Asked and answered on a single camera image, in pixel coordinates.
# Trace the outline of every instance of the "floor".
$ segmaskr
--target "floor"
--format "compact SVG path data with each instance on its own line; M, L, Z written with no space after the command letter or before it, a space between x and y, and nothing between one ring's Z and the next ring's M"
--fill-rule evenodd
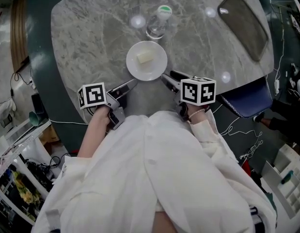
M44 106L46 107L51 119L58 121L82 122L81 117L72 104L63 85L56 66L52 48L50 17L46 16L46 13L50 15L52 8L59 1L60 0L28 0L28 19L26 27L28 31L28 50L31 59L32 75ZM275 67L277 68L282 55L281 23L275 13L270 13L271 7L269 5L269 0L260 1L265 13L267 14L269 26L272 28ZM5 19L4 17L2 18L2 24L0 26L0 28L5 27L5 30L1 30L5 33L1 35L2 43L0 44L0 53L2 53L0 55L0 72L2 72L0 76L0 101L9 97L10 88L8 82L13 73L11 62L9 63L8 60L6 60L9 58L8 55L10 55L10 43L8 37L10 22L8 13L8 11L5 12ZM291 63L300 64L300 42L296 37L294 30L288 25L289 21L287 20L287 14L285 12L283 12L283 20L285 29L285 51L280 68L280 84L283 89L280 91L278 96L275 97L273 95L273 83L276 75L275 71L268 75L268 83L273 97L276 99L280 98L280 100L285 101L285 71L289 70ZM29 70L30 66L26 67L22 71L22 74L24 73L25 80L28 80L29 78ZM19 93L15 95L16 104L19 107L20 114L18 117L19 119L25 119L28 111L32 110L30 95L34 93L34 91L30 87L26 87L21 83L17 84L17 92L18 91ZM219 106L220 104L218 102L213 104L213 111ZM274 115L272 111L267 111L266 116L271 118ZM215 118L219 132L222 133L237 117L222 106L215 113ZM79 149L85 130L86 126L81 125L56 125L56 131L68 151ZM278 149L284 144L286 139L278 132L270 131L263 125L256 124L250 119L237 120L233 124L231 133L237 131L246 133L250 130L255 130L256 134L260 134L260 132L262 132L262 135L259 137L259 141L263 140L263 144L258 147L254 157L250 160L251 166L259 172L266 160L270 162L274 160ZM245 153L256 142L256 137L253 132L248 134L237 133L233 136L226 135L224 138L236 156L240 156Z

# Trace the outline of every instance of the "white coat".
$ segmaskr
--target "white coat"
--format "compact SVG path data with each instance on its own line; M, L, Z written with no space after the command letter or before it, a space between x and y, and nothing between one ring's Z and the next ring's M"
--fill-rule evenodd
M254 232L255 206L274 233L269 200L207 117L190 126L172 112L129 116L92 158L66 157L32 232L150 233L159 201L179 232ZM54 209L58 220L46 217Z

